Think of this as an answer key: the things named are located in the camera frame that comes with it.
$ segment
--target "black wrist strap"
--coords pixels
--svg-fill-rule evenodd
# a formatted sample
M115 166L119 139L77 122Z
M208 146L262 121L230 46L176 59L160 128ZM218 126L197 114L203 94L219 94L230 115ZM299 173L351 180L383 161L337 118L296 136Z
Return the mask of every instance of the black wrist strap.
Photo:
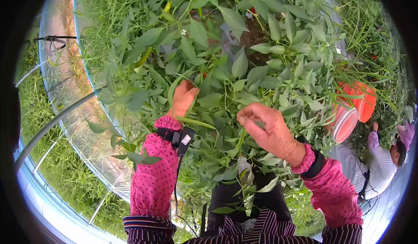
M184 127L183 131L172 131L166 128L158 128L157 134L177 149L178 156L184 156L191 144L194 136L194 130Z
M299 136L296 138L298 142L309 144L304 136ZM315 161L312 163L311 167L304 173L301 173L300 176L304 179L310 179L315 177L321 170L324 165L325 157L318 150L312 148L315 153Z

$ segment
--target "woman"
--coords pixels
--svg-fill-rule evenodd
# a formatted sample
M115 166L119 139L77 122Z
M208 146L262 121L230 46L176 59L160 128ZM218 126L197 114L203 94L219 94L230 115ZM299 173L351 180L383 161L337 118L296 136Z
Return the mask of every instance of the woman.
M154 126L173 131L181 129L176 116L185 116L198 88L184 80L175 90L173 108L159 118ZM301 175L305 185L313 192L315 209L325 214L327 226L323 243L361 243L362 211L356 205L354 186L342 174L341 164L297 141L286 127L281 113L261 103L243 108L237 119L255 142L277 158L286 160L294 173ZM261 129L254 121L264 122ZM150 156L161 160L153 165L138 165L131 185L131 216L123 218L128 243L173 243L175 226L169 221L170 196L176 182L178 157L171 142L149 134L143 144ZM255 172L257 189L264 187L273 174ZM280 185L269 193L257 193L251 216L235 211L223 215L210 212L238 199L232 198L238 184L220 183L212 192L209 207L208 230L203 236L186 243L318 243L304 236L294 236L295 225L284 202Z

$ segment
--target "green chili pepper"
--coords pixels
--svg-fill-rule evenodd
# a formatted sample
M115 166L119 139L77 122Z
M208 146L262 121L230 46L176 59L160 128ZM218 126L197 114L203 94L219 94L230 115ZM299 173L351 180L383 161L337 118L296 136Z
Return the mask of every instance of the green chili pepper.
M165 5L165 7L164 7L164 12L165 12L165 13L167 13L167 12L169 12L169 11L170 11L171 4L172 4L172 2L171 2L171 1L168 1L168 2L167 2L167 4L166 4L166 5Z
M144 64L152 50L153 48L149 47L148 50L141 56L141 59L134 64L134 68L138 68Z

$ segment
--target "elastic cuff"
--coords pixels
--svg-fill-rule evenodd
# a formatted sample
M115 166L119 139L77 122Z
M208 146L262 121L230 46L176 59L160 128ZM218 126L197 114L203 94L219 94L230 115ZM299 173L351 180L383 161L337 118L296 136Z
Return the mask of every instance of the elastic cuff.
M305 157L303 158L302 162L292 168L292 172L295 174L301 174L307 172L312 164L315 162L315 153L313 152L311 146L309 144L304 143L305 146Z
M170 116L163 116L159 118L155 123L154 127L156 128L167 128L173 131L181 130L181 122L173 119Z
M122 218L125 229L158 229L173 234L176 227L167 219L163 219L152 215L131 215Z

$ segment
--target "left hand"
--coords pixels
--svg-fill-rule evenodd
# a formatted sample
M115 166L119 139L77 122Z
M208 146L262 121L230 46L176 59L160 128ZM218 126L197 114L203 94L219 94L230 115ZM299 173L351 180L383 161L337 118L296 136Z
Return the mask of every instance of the left hand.
M175 89L173 107L170 108L167 115L174 119L176 119L176 116L184 117L198 93L199 88L195 87L189 80L182 80Z

